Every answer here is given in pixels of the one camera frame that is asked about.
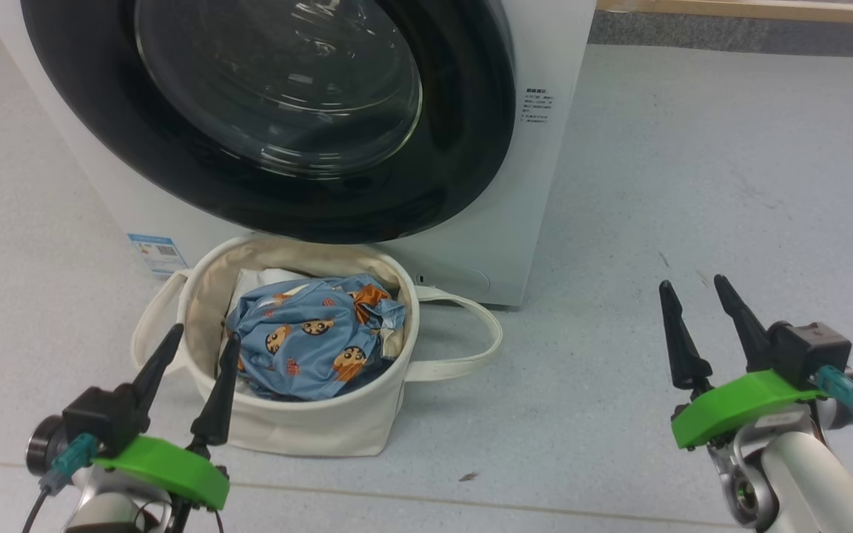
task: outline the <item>gray floor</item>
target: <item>gray floor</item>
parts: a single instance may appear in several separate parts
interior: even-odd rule
[[[673,445],[686,395],[656,296],[673,280],[723,383],[744,361],[718,272],[765,321],[853,340],[853,58],[589,47],[527,300],[497,313],[498,361],[407,387],[376,458],[218,449],[227,531],[729,530],[708,458]],[[133,324],[158,287],[0,45],[0,531],[37,492],[28,433],[84,387],[133,376]],[[426,308],[415,356],[474,351],[472,326]],[[152,434],[189,442],[201,406],[174,375]],[[830,440],[853,472],[853,428]],[[73,503],[73,489],[48,502],[36,530]]]
[[[590,44],[853,57],[853,24],[597,11]]]

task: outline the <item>blue label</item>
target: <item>blue label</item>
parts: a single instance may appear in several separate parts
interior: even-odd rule
[[[183,260],[173,239],[127,233],[133,246],[140,252],[140,257],[153,272],[157,274],[173,274],[177,270],[186,269],[187,262]]]

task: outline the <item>green bracket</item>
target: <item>green bracket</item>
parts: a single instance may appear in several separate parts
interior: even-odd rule
[[[774,370],[750,372],[704,392],[670,424],[678,448],[702,446],[797,401],[826,398],[822,391],[799,391]]]
[[[230,495],[230,480],[213,463],[163,439],[138,435],[120,455],[99,457],[94,464],[121,470],[207,509],[223,509]]]

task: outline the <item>cartoon print fabric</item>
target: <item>cartoon print fabric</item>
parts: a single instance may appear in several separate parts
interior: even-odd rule
[[[392,362],[383,345],[406,310],[367,274],[294,280],[244,294],[226,320],[241,338],[240,377],[261,398],[334,398]]]

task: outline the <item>canvas laundry basket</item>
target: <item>canvas laundry basket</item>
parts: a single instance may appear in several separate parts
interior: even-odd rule
[[[176,321],[186,326],[167,372],[186,367],[203,398],[213,390],[223,319],[240,269],[286,269],[315,277],[366,273],[407,307],[403,348],[393,365],[372,383],[341,397],[311,402],[278,402],[237,392],[230,423],[230,444],[284,455],[377,455],[387,444],[400,411],[407,382],[443,381],[470,374],[492,360],[502,327],[480,304],[433,287],[414,286],[392,257],[369,247],[343,247],[250,235],[231,239],[203,257],[195,269],[179,271],[163,285],[140,318],[131,341],[131,357],[142,367],[162,315],[179,293]],[[460,304],[483,321],[491,347],[472,357],[446,361],[410,361],[420,329],[420,302]]]

